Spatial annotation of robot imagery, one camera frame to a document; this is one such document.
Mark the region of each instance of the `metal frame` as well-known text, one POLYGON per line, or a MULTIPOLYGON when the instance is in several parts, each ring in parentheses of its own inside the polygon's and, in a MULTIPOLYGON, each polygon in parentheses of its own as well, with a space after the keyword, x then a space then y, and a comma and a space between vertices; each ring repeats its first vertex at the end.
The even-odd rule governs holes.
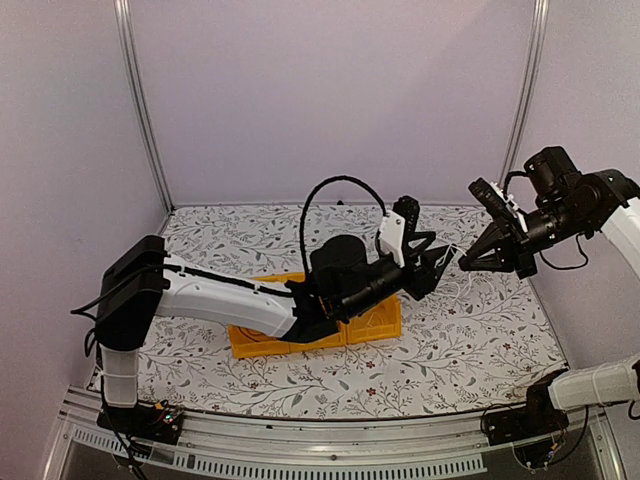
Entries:
MULTIPOLYGON (((60 478, 71 442, 124 455, 113 435, 96 426, 100 408, 98 394, 75 387, 68 390, 45 480, 60 478)), ((272 479, 363 480, 387 478, 385 472, 396 480, 439 479, 485 471, 483 453, 511 448, 510 444, 489 446, 479 430, 481 412, 364 421, 266 419, 192 411, 185 415, 178 445, 154 444, 145 463, 229 479, 262 478, 266 473, 272 479)), ((582 428, 583 418, 583 409, 570 412, 570 429, 582 428)), ((604 478, 624 480, 603 409, 594 410, 589 426, 604 478)))
POLYGON ((533 24, 531 26, 531 39, 529 41, 529 53, 527 54, 527 64, 520 90, 520 100, 516 110, 516 117, 511 129, 509 144, 507 145, 507 153, 500 172, 500 183, 504 180, 516 162, 518 151, 522 143, 524 129, 533 99, 534 88, 538 78, 538 70, 540 67, 540 58, 542 57, 542 47, 544 45, 544 36, 547 30, 547 17, 549 12, 549 0, 536 0, 533 24))
POLYGON ((136 55, 136 47, 133 37, 133 27, 131 24, 131 12, 129 10, 129 0, 114 0, 116 10, 116 21, 118 23, 118 33, 120 35, 120 46, 122 48, 122 56, 124 59, 125 70, 129 80, 129 88, 131 89, 131 98, 136 110, 138 124, 140 126, 140 134, 144 142, 144 147, 149 160, 149 167, 153 180, 160 195, 160 201, 167 214, 174 210, 174 203, 169 192, 169 185, 164 173, 158 145, 153 134, 151 125, 151 117, 147 108, 147 101, 142 88, 142 80, 140 78, 140 68, 138 66, 138 58, 136 55))

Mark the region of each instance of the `black mount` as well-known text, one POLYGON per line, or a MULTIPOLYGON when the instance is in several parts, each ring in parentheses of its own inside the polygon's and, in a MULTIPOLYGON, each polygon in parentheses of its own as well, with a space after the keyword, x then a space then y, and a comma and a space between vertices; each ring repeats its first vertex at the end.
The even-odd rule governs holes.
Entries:
POLYGON ((143 438, 152 442, 177 445, 184 415, 182 409, 137 404, 133 408, 102 405, 97 424, 122 435, 143 438))
POLYGON ((95 326, 95 337, 100 345, 124 352, 142 346, 162 292, 170 286, 161 268, 148 268, 162 266, 166 257, 164 238, 148 235, 104 272, 101 295, 127 277, 134 275, 134 278, 100 302, 95 326), (135 275, 141 269, 148 270, 135 275))
POLYGON ((486 412, 482 417, 482 431, 490 445, 515 442, 552 433, 569 426, 566 413, 556 410, 549 398, 549 385, 566 369, 552 372, 527 389, 524 407, 486 412))

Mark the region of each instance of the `floral tablecloth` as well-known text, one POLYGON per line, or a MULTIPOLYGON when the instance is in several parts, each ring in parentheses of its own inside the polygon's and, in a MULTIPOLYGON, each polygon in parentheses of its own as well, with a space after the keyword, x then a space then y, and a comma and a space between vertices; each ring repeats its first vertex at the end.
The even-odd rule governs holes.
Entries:
MULTIPOLYGON (((224 273, 301 271, 300 211, 180 208, 164 236, 171 253, 224 273)), ((348 232, 372 252, 379 221, 374 206, 312 207, 308 249, 348 232)), ((423 207, 420 227, 437 232, 436 244, 464 248, 487 222, 479 208, 423 207)), ((245 415, 403 417, 521 401, 528 385, 565 363, 529 284, 515 274, 469 275, 454 261, 426 299, 400 298, 399 339, 246 360, 232 356, 222 325, 157 317, 140 353, 139 395, 245 415)))

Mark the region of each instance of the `white bracket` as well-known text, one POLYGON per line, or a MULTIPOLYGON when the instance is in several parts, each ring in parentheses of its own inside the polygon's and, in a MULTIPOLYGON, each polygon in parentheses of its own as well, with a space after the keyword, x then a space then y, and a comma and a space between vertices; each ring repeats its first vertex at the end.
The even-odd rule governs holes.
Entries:
POLYGON ((379 230, 380 250, 385 255, 391 254, 393 261, 400 268, 404 268, 404 255, 402 254, 404 224, 404 217, 391 211, 385 217, 382 217, 379 230))

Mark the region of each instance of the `white arm segment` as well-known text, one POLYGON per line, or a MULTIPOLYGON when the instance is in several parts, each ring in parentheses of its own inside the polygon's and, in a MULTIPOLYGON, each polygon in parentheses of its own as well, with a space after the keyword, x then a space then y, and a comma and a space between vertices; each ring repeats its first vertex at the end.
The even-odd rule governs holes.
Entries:
MULTIPOLYGON (((174 255, 169 259, 169 263, 182 267, 189 266, 185 260, 174 255)), ((206 268, 198 268, 198 270, 216 274, 206 268)), ((171 282, 171 287, 162 294, 156 314, 167 317, 199 318, 224 325, 236 325, 276 338, 282 337, 295 323, 293 298, 270 295, 257 290, 260 286, 264 286, 290 293, 282 283, 256 282, 227 274, 217 275, 249 282, 255 289, 196 277, 183 271, 176 273, 165 270, 164 278, 171 282)), ((138 401, 138 349, 120 352, 102 345, 100 349, 107 404, 120 408, 135 406, 138 401)))
MULTIPOLYGON (((169 263, 188 266, 183 259, 174 255, 169 263)), ((205 268, 198 269, 216 273, 205 268)), ((165 270, 164 277, 171 282, 171 288, 162 294, 156 315, 210 320, 250 328, 276 338, 282 337, 291 329, 296 321, 293 316, 293 298, 269 295, 257 290, 264 286, 283 293, 290 292, 282 283, 264 283, 227 274, 218 275, 250 282, 255 290, 165 270)))
MULTIPOLYGON (((640 199, 618 207, 602 226, 602 233, 640 277, 640 199)), ((640 354, 621 362, 584 370, 572 370, 556 378, 549 387, 554 408, 567 410, 583 405, 640 400, 638 374, 633 366, 640 354)))
POLYGON ((640 198, 628 201, 627 208, 618 207, 602 226, 602 233, 640 277, 640 198))
POLYGON ((553 408, 569 410, 584 405, 640 400, 638 374, 633 368, 638 362, 640 354, 621 362, 563 373, 549 386, 553 408))

